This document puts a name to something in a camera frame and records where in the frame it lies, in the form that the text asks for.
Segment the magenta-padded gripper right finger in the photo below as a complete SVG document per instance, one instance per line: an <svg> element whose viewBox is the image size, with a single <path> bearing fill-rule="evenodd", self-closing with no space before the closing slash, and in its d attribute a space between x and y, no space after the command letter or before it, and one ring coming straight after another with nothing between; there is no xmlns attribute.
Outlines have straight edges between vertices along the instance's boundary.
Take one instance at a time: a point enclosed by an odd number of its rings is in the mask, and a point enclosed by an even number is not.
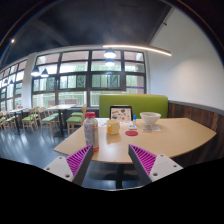
<svg viewBox="0 0 224 224"><path fill-rule="evenodd" d="M179 164L165 154L155 155L135 145L129 145L128 154L143 185L182 169Z"/></svg>

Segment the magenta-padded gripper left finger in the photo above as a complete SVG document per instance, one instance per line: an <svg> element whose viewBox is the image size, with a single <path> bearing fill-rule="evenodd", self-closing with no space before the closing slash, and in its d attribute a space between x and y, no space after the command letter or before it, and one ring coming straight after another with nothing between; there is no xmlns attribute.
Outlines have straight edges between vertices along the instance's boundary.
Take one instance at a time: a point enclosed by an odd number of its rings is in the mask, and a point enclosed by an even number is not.
<svg viewBox="0 0 224 224"><path fill-rule="evenodd" d="M93 155L93 146L88 145L67 157L57 157L44 170L81 186Z"/></svg>

